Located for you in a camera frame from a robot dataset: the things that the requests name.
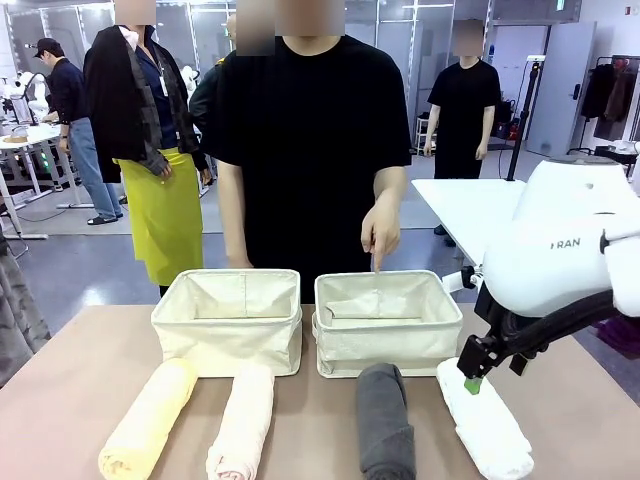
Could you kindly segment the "person's left hand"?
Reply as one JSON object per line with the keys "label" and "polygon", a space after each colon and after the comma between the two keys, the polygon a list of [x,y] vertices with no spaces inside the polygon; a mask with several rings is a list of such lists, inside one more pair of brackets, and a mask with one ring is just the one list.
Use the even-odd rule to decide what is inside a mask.
{"label": "person's left hand", "polygon": [[381,270],[384,258],[396,250],[399,242],[399,204],[393,196],[381,196],[366,214],[361,229],[361,244],[364,252],[372,255],[375,272]]}

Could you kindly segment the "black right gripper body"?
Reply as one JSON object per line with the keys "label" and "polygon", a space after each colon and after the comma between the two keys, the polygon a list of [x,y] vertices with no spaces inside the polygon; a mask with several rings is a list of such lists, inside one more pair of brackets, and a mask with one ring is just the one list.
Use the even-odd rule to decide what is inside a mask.
{"label": "black right gripper body", "polygon": [[470,335],[462,348],[457,367],[469,380],[483,379],[500,364],[500,342],[492,336]]}

